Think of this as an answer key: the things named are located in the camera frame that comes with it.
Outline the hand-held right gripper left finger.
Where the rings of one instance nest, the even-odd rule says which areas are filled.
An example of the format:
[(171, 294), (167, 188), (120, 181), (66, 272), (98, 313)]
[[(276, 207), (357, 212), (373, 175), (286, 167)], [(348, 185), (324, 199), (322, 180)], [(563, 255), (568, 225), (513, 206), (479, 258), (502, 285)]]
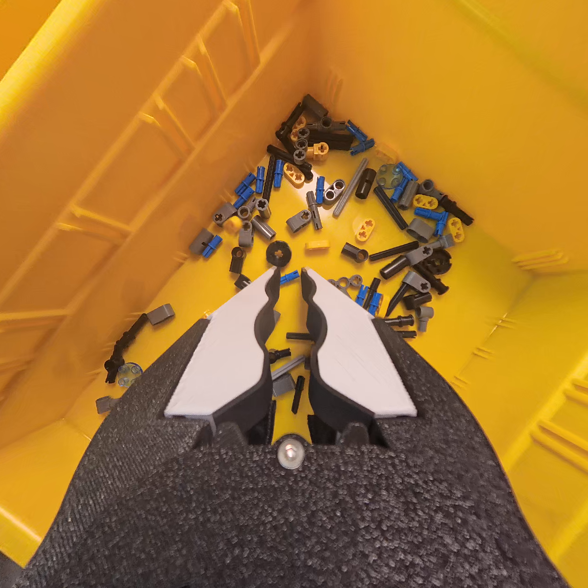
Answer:
[(244, 434), (272, 402), (266, 342), (273, 332), (281, 272), (269, 269), (212, 313), (165, 407), (165, 417), (226, 422)]

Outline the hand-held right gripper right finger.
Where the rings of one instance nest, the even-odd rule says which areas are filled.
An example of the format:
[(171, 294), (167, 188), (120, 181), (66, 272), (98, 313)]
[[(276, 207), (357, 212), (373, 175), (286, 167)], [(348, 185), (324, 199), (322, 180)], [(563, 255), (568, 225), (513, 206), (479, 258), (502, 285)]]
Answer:
[(301, 292), (313, 342), (307, 387), (312, 443), (390, 446), (392, 428), (418, 425), (412, 385), (394, 361), (398, 340), (311, 268), (302, 271)]

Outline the pile of mixed lego parts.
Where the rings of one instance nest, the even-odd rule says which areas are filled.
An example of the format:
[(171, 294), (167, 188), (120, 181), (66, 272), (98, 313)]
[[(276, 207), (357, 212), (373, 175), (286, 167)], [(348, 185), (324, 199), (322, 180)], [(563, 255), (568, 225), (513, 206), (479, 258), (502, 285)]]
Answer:
[[(274, 171), (277, 173), (277, 164), (279, 163), (278, 160), (281, 160), (281, 164), (283, 164), (284, 162), (288, 163), (289, 165), (292, 164), (295, 167), (295, 171), (296, 172), (300, 172), (302, 174), (302, 179), (306, 179), (308, 180), (311, 174), (311, 165), (308, 163), (308, 159), (310, 158), (310, 155), (306, 155), (306, 147), (307, 145), (302, 145), (302, 146), (295, 146), (293, 143), (290, 144), (289, 143), (289, 134), (290, 132), (292, 132), (293, 127), (295, 126), (295, 123), (297, 123), (297, 120), (299, 119), (299, 116), (302, 116), (303, 111), (306, 111), (308, 113), (312, 113), (312, 115), (315, 118), (318, 119), (325, 119), (325, 117), (328, 119), (328, 124), (323, 124), (323, 122), (318, 122), (318, 126), (313, 124), (310, 125), (306, 125), (303, 126), (301, 128), (298, 129), (298, 143), (300, 141), (306, 141), (308, 136), (311, 136), (312, 134), (318, 133), (321, 136), (324, 135), (324, 137), (322, 139), (320, 138), (310, 138), (308, 139), (308, 141), (310, 141), (311, 143), (314, 144), (315, 147), (318, 146), (318, 143), (320, 143), (320, 141), (326, 142), (330, 145), (332, 145), (333, 149), (335, 147), (334, 143), (338, 143), (340, 141), (344, 141), (344, 142), (348, 142), (349, 146), (351, 145), (351, 143), (353, 142), (353, 140), (357, 139), (357, 141), (359, 141), (360, 143), (358, 143), (356, 146), (352, 147), (350, 152), (352, 155), (357, 155), (359, 152), (363, 152), (366, 149), (369, 149), (373, 146), (374, 144), (374, 140), (367, 137), (367, 135), (365, 133), (363, 133), (361, 131), (361, 129), (359, 127), (357, 127), (354, 123), (352, 123), (352, 121), (347, 121), (347, 122), (341, 122), (341, 124), (339, 125), (339, 127), (342, 125), (341, 128), (337, 127), (337, 129), (335, 129), (335, 126), (333, 126), (329, 121), (331, 119), (329, 119), (328, 117), (328, 110), (326, 107), (324, 107), (320, 102), (318, 102), (316, 99), (313, 98), (312, 95), (307, 94), (304, 96), (304, 98), (298, 103), (298, 105), (296, 106), (296, 108), (294, 108), (294, 110), (292, 111), (290, 117), (282, 122), (282, 126), (280, 127), (280, 129), (278, 131), (276, 131), (276, 137), (278, 138), (278, 140), (280, 140), (283, 143), (283, 146), (285, 147), (286, 151), (280, 150), (279, 148), (274, 148), (271, 147), (271, 149), (268, 151), (270, 153), (270, 159), (272, 157), (274, 157), (275, 161), (274, 161)], [(358, 191), (356, 193), (358, 198), (363, 198), (366, 197), (369, 189), (371, 188), (371, 181), (372, 179), (369, 180), (368, 182), (368, 176), (366, 175), (368, 172), (371, 173), (371, 171), (373, 170), (368, 170), (367, 168), (364, 169), (364, 167), (362, 167), (364, 164), (366, 164), (367, 160), (364, 160), (363, 163), (361, 163), (360, 168), (358, 168), (358, 171), (356, 173), (356, 175), (354, 175), (354, 179), (352, 180), (352, 182), (349, 183), (349, 185), (347, 185), (347, 188), (349, 188), (350, 190), (355, 189), (353, 186), (355, 186), (357, 184), (356, 180), (359, 181), (359, 184), (357, 184), (357, 188)], [(378, 183), (378, 185), (376, 186), (375, 189), (375, 194), (377, 195), (377, 197), (379, 198), (380, 202), (382, 202), (382, 204), (387, 207), (386, 210), (392, 215), (394, 221), (397, 223), (398, 227), (402, 230), (404, 229), (410, 229), (408, 232), (413, 231), (412, 228), (408, 227), (408, 225), (406, 224), (406, 222), (403, 220), (399, 209), (408, 209), (410, 202), (412, 202), (412, 198), (413, 196), (409, 197), (409, 200), (407, 202), (405, 202), (404, 200), (404, 196), (409, 195), (409, 187), (414, 187), (416, 189), (415, 194), (417, 196), (423, 196), (425, 199), (429, 199), (429, 198), (435, 198), (436, 201), (438, 201), (438, 206), (440, 206), (441, 208), (443, 208), (445, 211), (443, 213), (437, 214), (434, 210), (430, 210), (430, 209), (426, 209), (426, 208), (422, 208), (423, 205), (419, 205), (421, 206), (421, 208), (416, 208), (415, 209), (415, 214), (417, 214), (418, 217), (427, 217), (427, 218), (434, 218), (436, 219), (436, 228), (435, 228), (435, 233), (434, 236), (435, 238), (440, 238), (440, 240), (443, 242), (439, 245), (439, 247), (441, 248), (447, 248), (450, 245), (449, 244), (445, 244), (445, 238), (443, 237), (443, 231), (445, 230), (445, 220), (446, 217), (448, 215), (453, 215), (454, 218), (452, 220), (453, 221), (460, 221), (461, 223), (470, 226), (471, 224), (473, 224), (474, 222), (474, 218), (471, 217), (468, 213), (466, 213), (465, 211), (463, 211), (457, 204), (456, 202), (454, 202), (453, 200), (451, 200), (451, 198), (449, 198), (446, 194), (442, 194), (441, 192), (437, 191), (435, 189), (434, 183), (432, 180), (424, 180), (421, 184), (419, 184), (417, 178), (412, 174), (412, 172), (405, 166), (405, 164), (403, 164), (402, 162), (399, 163), (397, 165), (398, 169), (397, 171), (394, 171), (394, 173), (400, 173), (401, 174), (401, 180), (402, 182), (404, 182), (405, 180), (408, 182), (406, 184), (406, 190), (404, 192), (402, 192), (402, 198), (399, 200), (398, 198), (400, 197), (401, 193), (398, 191), (400, 188), (398, 188), (398, 190), (396, 190), (396, 192), (394, 192), (394, 195), (391, 198), (388, 198), (385, 191), (383, 191), (383, 187), (380, 183)], [(327, 191), (325, 191), (324, 188), (324, 178), (319, 177), (317, 178), (317, 184), (316, 184), (316, 193), (313, 193), (312, 191), (309, 192), (307, 194), (308, 196), (308, 209), (305, 209), (303, 211), (301, 211), (302, 216), (301, 217), (292, 217), (290, 220), (294, 220), (296, 221), (301, 220), (302, 224), (301, 225), (290, 225), (290, 229), (291, 231), (295, 232), (298, 231), (300, 228), (303, 228), (304, 226), (306, 226), (308, 224), (308, 222), (313, 222), (315, 229), (319, 230), (321, 229), (322, 225), (321, 225), (321, 220), (320, 220), (320, 215), (318, 212), (318, 209), (316, 208), (316, 205), (318, 204), (318, 202), (320, 201), (321, 203), (323, 203), (324, 205), (327, 205), (328, 203), (332, 203), (332, 200), (329, 200), (329, 198), (333, 195), (337, 196), (341, 195), (342, 200), (339, 201), (339, 204), (341, 206), (343, 206), (344, 202), (343, 200), (347, 201), (346, 198), (347, 196), (349, 196), (349, 194), (345, 191), (340, 192), (340, 188), (341, 186), (339, 184), (342, 183), (339, 180), (337, 180), (336, 182), (334, 182), (334, 184), (328, 188)], [(331, 196), (329, 196), (329, 194), (327, 194), (329, 191), (333, 192), (333, 194), (331, 194)], [(269, 225), (267, 225), (267, 223), (265, 223), (265, 221), (263, 220), (266, 217), (262, 217), (261, 216), (257, 216), (257, 217), (253, 217), (251, 219), (251, 221), (249, 222), (249, 224), (251, 225), (250, 227), (250, 231), (249, 233), (251, 234), (250, 236), (253, 237), (254, 233), (257, 232), (260, 235), (262, 235), (265, 239), (268, 239), (269, 241), (269, 246), (267, 248), (266, 251), (266, 258), (267, 261), (272, 265), (275, 266), (276, 268), (283, 268), (285, 265), (287, 265), (291, 259), (292, 256), (292, 252), (290, 249), (290, 246), (288, 245), (287, 242), (284, 241), (278, 241), (275, 240), (275, 231), (273, 231), (273, 229), (271, 229), (271, 227)], [(415, 238), (417, 238), (417, 241), (415, 243), (409, 243), (407, 244), (407, 246), (402, 246), (400, 248), (392, 248), (390, 250), (386, 250), (385, 252), (381, 252), (382, 255), (380, 255), (380, 253), (378, 254), (374, 254), (371, 256), (368, 256), (368, 254), (363, 250), (363, 249), (358, 249), (356, 246), (351, 245), (349, 243), (347, 243), (345, 246), (343, 246), (342, 249), (342, 254), (349, 256), (350, 259), (353, 259), (355, 262), (363, 262), (365, 261), (368, 257), (370, 260), (372, 261), (377, 261), (378, 259), (383, 259), (386, 257), (389, 257), (390, 255), (394, 254), (397, 250), (398, 252), (407, 252), (409, 254), (413, 254), (416, 253), (416, 249), (419, 246), (419, 243), (421, 241), (424, 240), (424, 242), (426, 243), (428, 241), (428, 239), (430, 239), (430, 236), (425, 236), (423, 234), (423, 236), (419, 236), (416, 237), (416, 233), (415, 232), (411, 232), (410, 234), (414, 234)], [(212, 254), (213, 250), (215, 250), (215, 247), (217, 245), (219, 245), (221, 243), (222, 239), (219, 235), (212, 235), (210, 233), (210, 231), (203, 231), (202, 233), (199, 234), (199, 237), (196, 238), (196, 241), (193, 245), (198, 246), (195, 249), (191, 247), (191, 250), (193, 252), (195, 252), (196, 254), (201, 254), (203, 258), (208, 259), (210, 257), (210, 254)], [(245, 241), (239, 241), (240, 245), (237, 246), (236, 248), (233, 248), (232, 250), (232, 260), (231, 260), (231, 267), (230, 267), (230, 272), (232, 273), (239, 273), (242, 270), (242, 266), (243, 266), (243, 261), (245, 259), (245, 251), (243, 250), (244, 247), (249, 247), (252, 245), (252, 243), (245, 243)], [(297, 279), (299, 277), (299, 273), (298, 271), (294, 271), (293, 273), (290, 272), (284, 276), (282, 276), (281, 278), (281, 282), (280, 284), (282, 285), (283, 283), (290, 283), (290, 281), (292, 281), (293, 279)], [(379, 284), (379, 279), (375, 279), (372, 283), (372, 285), (370, 286), (369, 289), (367, 290), (361, 290), (360, 294), (362, 292), (364, 292), (364, 298), (358, 298), (357, 302), (365, 309), (367, 309), (372, 315), (375, 315), (376, 310), (378, 309), (378, 304), (379, 304), (379, 300), (380, 300), (380, 294), (377, 292), (378, 290), (378, 284)], [(406, 289), (403, 289), (404, 286), (401, 287), (401, 290), (399, 291), (398, 297), (395, 297), (392, 299), (389, 307), (387, 308), (386, 312), (385, 312), (385, 316), (389, 316), (390, 313), (393, 310), (393, 307), (395, 305), (396, 302), (398, 302), (399, 300), (401, 300), (402, 296), (403, 296), (403, 292), (408, 291), (409, 286), (406, 285)], [(108, 385), (112, 385), (115, 383), (117, 377), (119, 375), (123, 376), (124, 374), (122, 373), (122, 367), (124, 367), (125, 364), (125, 360), (123, 358), (123, 353), (124, 351), (129, 347), (129, 345), (131, 343), (133, 343), (133, 341), (136, 338), (137, 333), (139, 333), (141, 331), (141, 329), (143, 328), (143, 326), (149, 322), (152, 325), (155, 325), (158, 322), (161, 322), (159, 319), (161, 320), (166, 320), (167, 318), (170, 318), (171, 316), (173, 316), (173, 311), (171, 309), (171, 307), (169, 307), (169, 313), (168, 314), (163, 314), (161, 316), (159, 316), (157, 313), (159, 313), (159, 311), (164, 311), (165, 309), (167, 309), (167, 306), (161, 306), (158, 307), (157, 309), (155, 309), (155, 311), (150, 312), (150, 313), (143, 313), (139, 316), (139, 318), (136, 320), (136, 322), (126, 331), (124, 331), (124, 333), (121, 335), (121, 337), (119, 338), (119, 340), (117, 340), (112, 355), (111, 357), (105, 362), (104, 364), (104, 368), (107, 371), (107, 377), (105, 379), (105, 383)], [(393, 318), (393, 319), (386, 319), (385, 322), (389, 325), (392, 326), (408, 326), (408, 325), (413, 325), (415, 323), (415, 320), (413, 317), (411, 316), (407, 316), (407, 317), (398, 317), (398, 318)]]

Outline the yellow plastic bin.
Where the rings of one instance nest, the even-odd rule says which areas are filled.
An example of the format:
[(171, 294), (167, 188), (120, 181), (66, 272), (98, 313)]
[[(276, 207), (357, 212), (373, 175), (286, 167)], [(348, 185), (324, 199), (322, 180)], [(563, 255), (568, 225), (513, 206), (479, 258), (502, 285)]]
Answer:
[(146, 369), (236, 292), (213, 214), (305, 95), (375, 145), (285, 172), (286, 272), (408, 243), (371, 192), (287, 218), (363, 158), (474, 218), (408, 342), (477, 417), (536, 537), (587, 587), (587, 1), (1, 1), (1, 572), (46, 535), (105, 420), (114, 343)]

